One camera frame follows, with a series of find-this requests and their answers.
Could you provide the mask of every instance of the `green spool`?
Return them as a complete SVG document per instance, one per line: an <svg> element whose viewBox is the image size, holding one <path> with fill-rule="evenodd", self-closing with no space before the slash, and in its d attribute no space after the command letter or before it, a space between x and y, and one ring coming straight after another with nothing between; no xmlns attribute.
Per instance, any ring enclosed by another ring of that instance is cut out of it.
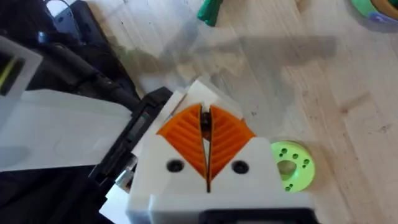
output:
<svg viewBox="0 0 398 224"><path fill-rule="evenodd" d="M304 147L280 141L272 143L271 148L285 191L299 192L307 188L315 176L315 164Z"/></svg>

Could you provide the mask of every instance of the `hole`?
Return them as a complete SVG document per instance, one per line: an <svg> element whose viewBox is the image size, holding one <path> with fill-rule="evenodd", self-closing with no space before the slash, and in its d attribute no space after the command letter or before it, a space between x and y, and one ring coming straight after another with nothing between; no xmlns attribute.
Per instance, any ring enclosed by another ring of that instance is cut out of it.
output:
<svg viewBox="0 0 398 224"><path fill-rule="evenodd" d="M249 172L249 165L244 161L235 161L232 163L232 170L237 174L245 174Z"/></svg>
<svg viewBox="0 0 398 224"><path fill-rule="evenodd" d="M282 180L289 180L297 168L296 164L292 161L280 161L277 166Z"/></svg>
<svg viewBox="0 0 398 224"><path fill-rule="evenodd" d="M167 170L170 172L180 172L184 168L184 163L178 159L172 159L167 163Z"/></svg>

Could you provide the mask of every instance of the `green object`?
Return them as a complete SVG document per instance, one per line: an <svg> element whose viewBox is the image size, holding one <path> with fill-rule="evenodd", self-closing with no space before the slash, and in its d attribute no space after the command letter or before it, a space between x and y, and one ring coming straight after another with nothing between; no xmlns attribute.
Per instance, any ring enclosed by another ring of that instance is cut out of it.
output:
<svg viewBox="0 0 398 224"><path fill-rule="evenodd" d="M12 58L7 66L5 67L5 69L1 72L0 75L0 88L3 86L3 84L6 82L8 76L10 75L12 68L14 67L14 65L17 63L17 58Z"/></svg>
<svg viewBox="0 0 398 224"><path fill-rule="evenodd" d="M217 23L221 3L223 3L223 0L205 0L198 12L198 19L214 27Z"/></svg>
<svg viewBox="0 0 398 224"><path fill-rule="evenodd" d="M280 178L287 192L299 192L307 188L315 176L315 164L303 146L290 141L271 144Z"/></svg>
<svg viewBox="0 0 398 224"><path fill-rule="evenodd" d="M398 7L398 0L389 0L389 2L390 2L394 7Z"/></svg>
<svg viewBox="0 0 398 224"><path fill-rule="evenodd" d="M354 7L365 17L369 17L372 12L377 12L371 0L351 0Z"/></svg>

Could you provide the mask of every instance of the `black cable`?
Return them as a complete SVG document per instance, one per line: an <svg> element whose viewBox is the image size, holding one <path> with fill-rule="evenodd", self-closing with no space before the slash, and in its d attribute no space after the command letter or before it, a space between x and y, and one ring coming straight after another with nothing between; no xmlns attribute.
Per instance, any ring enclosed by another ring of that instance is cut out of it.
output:
<svg viewBox="0 0 398 224"><path fill-rule="evenodd" d="M81 39L81 32L79 29L79 25L76 22L75 15L73 14L73 11L72 11L72 8L70 7L70 5L65 0L45 0L44 4L47 6L47 3L49 3L50 1L60 1L60 2L63 2L67 6L67 8L70 11L70 16L72 17L73 23L75 24L75 27L76 27L78 41L82 42L83 40Z"/></svg>

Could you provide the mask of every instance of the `green tape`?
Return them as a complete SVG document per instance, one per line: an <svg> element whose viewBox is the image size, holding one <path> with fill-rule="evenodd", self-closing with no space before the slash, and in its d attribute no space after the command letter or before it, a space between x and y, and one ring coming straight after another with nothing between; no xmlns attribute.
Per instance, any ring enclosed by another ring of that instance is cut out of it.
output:
<svg viewBox="0 0 398 224"><path fill-rule="evenodd" d="M13 57L8 64L6 65L6 67L4 68L4 70L2 71L1 75L0 75L0 88L3 86L4 82L7 80L7 77L10 75L12 68L14 67L14 65L17 63L17 58Z"/></svg>
<svg viewBox="0 0 398 224"><path fill-rule="evenodd" d="M369 17L370 13L377 12L371 0L351 0L353 6L365 17Z"/></svg>

